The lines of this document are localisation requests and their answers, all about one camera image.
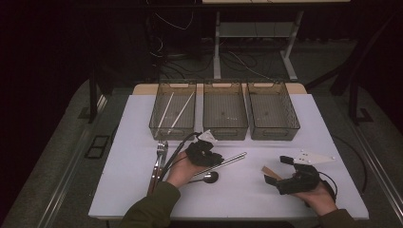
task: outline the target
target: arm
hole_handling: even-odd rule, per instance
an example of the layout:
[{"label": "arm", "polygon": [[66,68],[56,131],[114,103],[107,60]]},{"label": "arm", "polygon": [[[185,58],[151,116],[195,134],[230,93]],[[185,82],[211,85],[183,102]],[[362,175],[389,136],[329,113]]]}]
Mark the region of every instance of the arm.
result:
[{"label": "arm", "polygon": [[338,209],[323,183],[319,183],[316,189],[309,192],[295,193],[306,201],[317,213],[319,223],[324,228],[355,228],[356,222],[345,209]]},{"label": "arm", "polygon": [[154,192],[136,202],[125,214],[119,227],[166,227],[170,223],[170,215],[176,202],[181,197],[178,190],[187,184],[194,174],[205,167],[190,162],[184,152],[178,154],[169,171],[166,181],[158,184]]}]

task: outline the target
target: person's left hand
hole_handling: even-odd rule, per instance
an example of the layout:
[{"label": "person's left hand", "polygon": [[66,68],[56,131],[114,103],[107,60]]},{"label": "person's left hand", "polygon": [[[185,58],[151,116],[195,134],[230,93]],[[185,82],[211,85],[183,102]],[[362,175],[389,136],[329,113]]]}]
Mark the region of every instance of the person's left hand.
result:
[{"label": "person's left hand", "polygon": [[196,173],[207,168],[194,165],[187,158],[187,155],[184,151],[178,154],[172,164],[173,165],[170,168],[166,181],[177,188],[180,188],[183,185],[187,184]]}]

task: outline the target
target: person's right hand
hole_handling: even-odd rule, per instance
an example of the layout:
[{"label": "person's right hand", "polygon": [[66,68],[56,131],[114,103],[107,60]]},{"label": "person's right hand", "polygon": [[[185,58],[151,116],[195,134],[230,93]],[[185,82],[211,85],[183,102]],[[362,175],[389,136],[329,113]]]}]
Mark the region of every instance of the person's right hand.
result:
[{"label": "person's right hand", "polygon": [[320,182],[314,190],[295,193],[292,195],[307,202],[319,216],[324,216],[337,210],[332,196],[322,182]]}]

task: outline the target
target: sleeve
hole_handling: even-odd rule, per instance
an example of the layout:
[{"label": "sleeve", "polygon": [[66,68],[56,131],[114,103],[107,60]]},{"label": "sleeve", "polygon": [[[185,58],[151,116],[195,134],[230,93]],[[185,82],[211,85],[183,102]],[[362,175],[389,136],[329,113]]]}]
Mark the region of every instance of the sleeve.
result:
[{"label": "sleeve", "polygon": [[356,228],[358,224],[345,209],[338,209],[334,212],[319,217],[319,223],[323,228]]},{"label": "sleeve", "polygon": [[150,196],[136,202],[126,212],[119,227],[166,227],[175,203],[181,197],[180,191],[168,182],[160,182]]}]

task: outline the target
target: spoon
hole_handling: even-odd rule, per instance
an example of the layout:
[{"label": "spoon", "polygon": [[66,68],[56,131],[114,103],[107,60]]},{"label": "spoon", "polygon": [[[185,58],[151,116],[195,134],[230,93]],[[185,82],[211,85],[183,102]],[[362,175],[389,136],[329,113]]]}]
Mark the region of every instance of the spoon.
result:
[{"label": "spoon", "polygon": [[214,183],[218,179],[219,179],[219,173],[216,172],[216,171],[213,171],[213,172],[210,172],[210,173],[206,173],[202,179],[200,179],[200,180],[192,180],[189,183],[197,182],[197,181],[204,181],[206,183]]}]

